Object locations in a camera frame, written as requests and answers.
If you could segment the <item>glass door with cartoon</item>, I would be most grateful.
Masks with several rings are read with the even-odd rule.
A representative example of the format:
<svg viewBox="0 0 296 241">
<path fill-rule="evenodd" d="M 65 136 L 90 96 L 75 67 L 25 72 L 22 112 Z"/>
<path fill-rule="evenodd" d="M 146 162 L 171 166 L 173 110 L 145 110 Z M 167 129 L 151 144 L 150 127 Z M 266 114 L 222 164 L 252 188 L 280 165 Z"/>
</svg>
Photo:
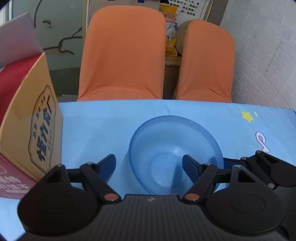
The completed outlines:
<svg viewBox="0 0 296 241">
<path fill-rule="evenodd" d="M 12 1 L 12 18 L 29 13 L 50 70 L 78 68 L 82 58 L 84 1 Z"/>
</svg>

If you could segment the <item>blue translucent plastic bowl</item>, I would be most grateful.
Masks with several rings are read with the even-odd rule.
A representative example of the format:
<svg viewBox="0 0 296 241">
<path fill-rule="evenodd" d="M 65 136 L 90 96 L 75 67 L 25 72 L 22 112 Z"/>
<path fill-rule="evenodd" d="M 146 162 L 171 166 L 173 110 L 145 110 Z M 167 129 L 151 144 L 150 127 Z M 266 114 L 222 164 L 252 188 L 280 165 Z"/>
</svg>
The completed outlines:
<svg viewBox="0 0 296 241">
<path fill-rule="evenodd" d="M 224 167 L 222 152 L 201 125 L 180 116 L 159 116 L 143 123 L 133 134 L 128 159 L 143 189 L 152 195 L 184 195 L 192 181 L 182 167 L 185 155 L 200 164 Z"/>
</svg>

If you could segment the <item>red cracker box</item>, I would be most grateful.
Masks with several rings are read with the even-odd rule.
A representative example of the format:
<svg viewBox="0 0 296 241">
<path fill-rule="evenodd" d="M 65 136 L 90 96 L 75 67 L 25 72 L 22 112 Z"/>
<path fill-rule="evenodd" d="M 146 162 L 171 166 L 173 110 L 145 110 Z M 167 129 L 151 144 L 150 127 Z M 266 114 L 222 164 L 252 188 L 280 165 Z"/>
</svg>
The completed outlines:
<svg viewBox="0 0 296 241">
<path fill-rule="evenodd" d="M 1 197 L 21 199 L 61 162 L 63 117 L 29 14 L 1 25 Z"/>
</svg>

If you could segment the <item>white poster board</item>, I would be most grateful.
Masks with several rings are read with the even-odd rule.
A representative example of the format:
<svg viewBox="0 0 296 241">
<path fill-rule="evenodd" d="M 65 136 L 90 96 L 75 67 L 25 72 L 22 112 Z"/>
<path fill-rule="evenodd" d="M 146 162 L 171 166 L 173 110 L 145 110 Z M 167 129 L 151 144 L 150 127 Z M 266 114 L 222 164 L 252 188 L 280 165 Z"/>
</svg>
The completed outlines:
<svg viewBox="0 0 296 241">
<path fill-rule="evenodd" d="M 212 4 L 210 0 L 184 0 L 169 1 L 170 6 L 176 6 L 177 22 L 179 24 L 189 20 L 203 20 L 206 15 L 208 6 Z"/>
</svg>

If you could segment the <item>orange chair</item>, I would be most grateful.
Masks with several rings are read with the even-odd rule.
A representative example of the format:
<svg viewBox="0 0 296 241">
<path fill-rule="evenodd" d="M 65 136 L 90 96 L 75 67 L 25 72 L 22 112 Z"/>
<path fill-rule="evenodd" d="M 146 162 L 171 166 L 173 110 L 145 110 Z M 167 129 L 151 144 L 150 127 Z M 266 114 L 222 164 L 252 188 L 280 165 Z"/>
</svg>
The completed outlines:
<svg viewBox="0 0 296 241">
<path fill-rule="evenodd" d="M 106 6 L 91 18 L 83 46 L 79 101 L 162 99 L 166 22 L 143 6 Z"/>
<path fill-rule="evenodd" d="M 191 21 L 184 39 L 175 98 L 231 103 L 235 43 L 225 29 Z"/>
</svg>

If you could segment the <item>blue cartoon pig tablecloth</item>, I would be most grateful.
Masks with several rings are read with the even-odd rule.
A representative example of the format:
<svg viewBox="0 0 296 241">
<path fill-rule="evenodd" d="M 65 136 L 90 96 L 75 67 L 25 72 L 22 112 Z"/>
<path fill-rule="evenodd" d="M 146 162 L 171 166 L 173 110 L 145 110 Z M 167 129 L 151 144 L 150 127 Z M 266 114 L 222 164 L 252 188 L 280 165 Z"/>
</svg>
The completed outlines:
<svg viewBox="0 0 296 241">
<path fill-rule="evenodd" d="M 18 240 L 295 240 L 295 111 L 176 100 L 60 104 L 62 163 Z"/>
</svg>

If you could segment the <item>right orange chair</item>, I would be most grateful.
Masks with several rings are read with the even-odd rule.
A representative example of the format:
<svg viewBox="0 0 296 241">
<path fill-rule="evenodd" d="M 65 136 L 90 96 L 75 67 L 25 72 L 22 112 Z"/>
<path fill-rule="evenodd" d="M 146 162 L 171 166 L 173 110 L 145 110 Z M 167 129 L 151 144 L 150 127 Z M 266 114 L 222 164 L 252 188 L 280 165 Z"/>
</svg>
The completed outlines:
<svg viewBox="0 0 296 241">
<path fill-rule="evenodd" d="M 231 103 L 235 43 L 225 29 L 191 21 L 184 39 L 175 98 Z"/>
</svg>

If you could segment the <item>left orange chair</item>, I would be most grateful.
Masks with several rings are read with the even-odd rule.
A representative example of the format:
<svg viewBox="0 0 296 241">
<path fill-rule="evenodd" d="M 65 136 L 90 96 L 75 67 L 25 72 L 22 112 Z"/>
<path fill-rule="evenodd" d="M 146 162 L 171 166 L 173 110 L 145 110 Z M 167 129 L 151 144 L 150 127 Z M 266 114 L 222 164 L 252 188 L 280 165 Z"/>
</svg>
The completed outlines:
<svg viewBox="0 0 296 241">
<path fill-rule="evenodd" d="M 106 6 L 91 18 L 83 46 L 79 101 L 162 99 L 166 22 L 143 6 Z"/>
</svg>

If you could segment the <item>yellow snack bag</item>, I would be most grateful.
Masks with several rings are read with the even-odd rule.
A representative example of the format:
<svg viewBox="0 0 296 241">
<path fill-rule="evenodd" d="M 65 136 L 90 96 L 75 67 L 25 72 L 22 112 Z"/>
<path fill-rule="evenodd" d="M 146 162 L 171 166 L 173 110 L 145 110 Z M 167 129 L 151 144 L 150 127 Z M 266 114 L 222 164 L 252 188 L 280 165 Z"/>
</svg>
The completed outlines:
<svg viewBox="0 0 296 241">
<path fill-rule="evenodd" d="M 176 6 L 169 4 L 160 4 L 159 11 L 164 15 L 166 20 L 166 56 L 175 57 L 177 56 L 176 44 L 176 27 L 175 23 L 177 20 Z"/>
</svg>

